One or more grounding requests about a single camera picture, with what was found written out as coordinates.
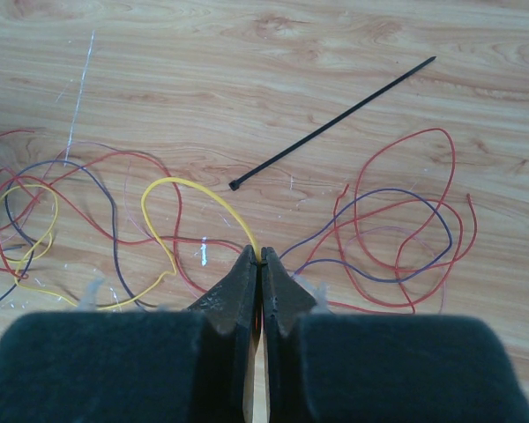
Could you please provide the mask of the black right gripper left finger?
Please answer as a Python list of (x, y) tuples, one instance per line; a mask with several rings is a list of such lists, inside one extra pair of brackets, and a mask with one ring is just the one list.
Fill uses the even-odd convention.
[(0, 422), (249, 422), (257, 259), (182, 311), (40, 312), (0, 339)]

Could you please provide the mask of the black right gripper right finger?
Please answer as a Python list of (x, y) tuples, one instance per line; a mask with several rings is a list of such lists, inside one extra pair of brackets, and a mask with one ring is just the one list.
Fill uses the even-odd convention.
[(529, 422), (496, 334), (458, 315), (334, 314), (262, 251), (271, 422)]

